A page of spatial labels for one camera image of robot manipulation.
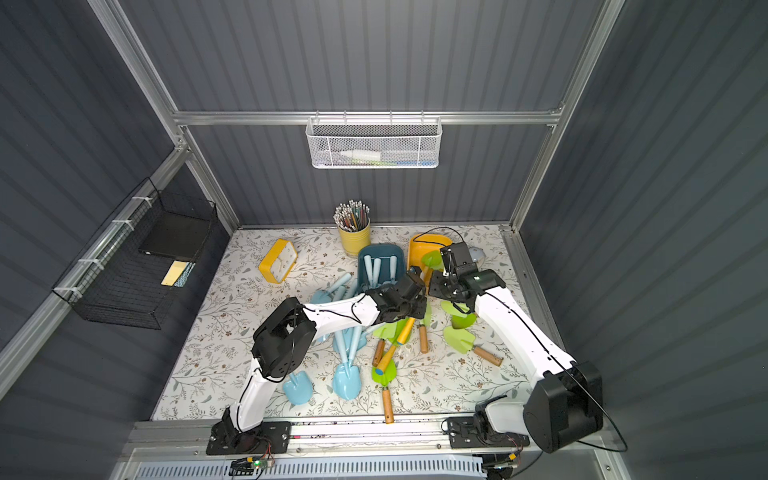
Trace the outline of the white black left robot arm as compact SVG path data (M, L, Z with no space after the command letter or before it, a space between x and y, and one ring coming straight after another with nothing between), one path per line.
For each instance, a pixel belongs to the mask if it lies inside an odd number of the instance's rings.
M223 424L237 434L260 426L277 385L302 363L316 338L407 317L421 319L425 312L425 283L418 267L393 284L349 299L324 304L304 304L296 297L282 301L253 335L247 380L239 399L225 410Z

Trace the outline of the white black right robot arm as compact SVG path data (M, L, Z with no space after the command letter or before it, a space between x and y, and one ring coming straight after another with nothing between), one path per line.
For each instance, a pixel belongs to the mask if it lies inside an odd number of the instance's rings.
M531 385L526 402L508 395L478 405L492 431L529 437L553 453L601 430L602 377L555 344L516 302L501 277L480 270L464 242L440 249L443 271L434 273L429 293L474 313L487 323L520 362Z

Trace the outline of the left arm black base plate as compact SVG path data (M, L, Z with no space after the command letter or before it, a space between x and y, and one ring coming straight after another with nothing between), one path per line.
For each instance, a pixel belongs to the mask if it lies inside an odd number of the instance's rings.
M279 421L262 422L253 429L240 431L231 418L230 408L227 407L221 420L211 428L206 454L209 456L283 454L288 449L291 428L290 422Z

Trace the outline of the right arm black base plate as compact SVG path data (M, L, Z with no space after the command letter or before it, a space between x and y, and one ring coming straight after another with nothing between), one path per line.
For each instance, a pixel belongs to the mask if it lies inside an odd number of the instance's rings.
M451 416L441 423L453 449L510 448L520 450L530 445L526 435L494 430L481 413Z

